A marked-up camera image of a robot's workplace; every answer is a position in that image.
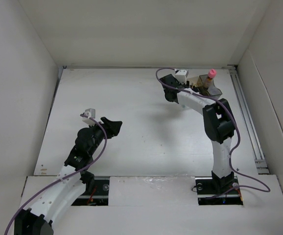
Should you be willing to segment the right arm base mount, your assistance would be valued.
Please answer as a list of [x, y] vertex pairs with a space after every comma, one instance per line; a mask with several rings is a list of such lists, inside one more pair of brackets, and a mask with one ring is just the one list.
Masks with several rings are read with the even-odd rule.
[[238, 184], [236, 176], [224, 189], [218, 189], [212, 177], [196, 177], [195, 186], [191, 190], [197, 194], [197, 201], [200, 206], [242, 206], [243, 199], [238, 189], [233, 189], [224, 194], [224, 192], [233, 187], [233, 184]]

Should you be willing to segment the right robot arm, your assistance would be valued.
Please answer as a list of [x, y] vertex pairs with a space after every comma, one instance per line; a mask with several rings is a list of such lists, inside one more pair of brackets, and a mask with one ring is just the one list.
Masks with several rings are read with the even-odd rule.
[[197, 94], [192, 89], [186, 88], [172, 74], [158, 81], [163, 86], [167, 101], [187, 106], [203, 116], [205, 133], [212, 142], [211, 187], [214, 194], [225, 192], [234, 179], [229, 158], [235, 126], [228, 101]]

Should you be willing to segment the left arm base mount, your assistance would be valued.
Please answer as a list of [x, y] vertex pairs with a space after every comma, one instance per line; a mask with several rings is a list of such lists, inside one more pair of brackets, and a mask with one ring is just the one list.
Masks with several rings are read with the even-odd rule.
[[109, 201], [110, 177], [95, 177], [91, 191], [85, 191], [72, 206], [107, 206]]

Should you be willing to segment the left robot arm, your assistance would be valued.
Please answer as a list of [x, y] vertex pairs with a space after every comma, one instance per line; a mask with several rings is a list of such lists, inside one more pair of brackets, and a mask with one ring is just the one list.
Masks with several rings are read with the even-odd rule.
[[98, 122], [81, 115], [88, 127], [78, 131], [75, 144], [54, 182], [35, 193], [12, 218], [16, 235], [52, 235], [59, 220], [82, 194], [94, 189], [94, 174], [88, 171], [97, 159], [93, 157], [100, 145], [116, 137], [122, 121], [105, 117]]

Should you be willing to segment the pink cap glue bottle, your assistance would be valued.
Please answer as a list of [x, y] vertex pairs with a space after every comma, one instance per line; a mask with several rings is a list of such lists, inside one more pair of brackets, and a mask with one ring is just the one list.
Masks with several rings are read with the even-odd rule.
[[203, 87], [208, 89], [210, 87], [210, 85], [212, 84], [213, 79], [216, 77], [216, 75], [217, 75], [217, 72], [216, 72], [215, 69], [209, 70], [207, 77], [204, 81]]

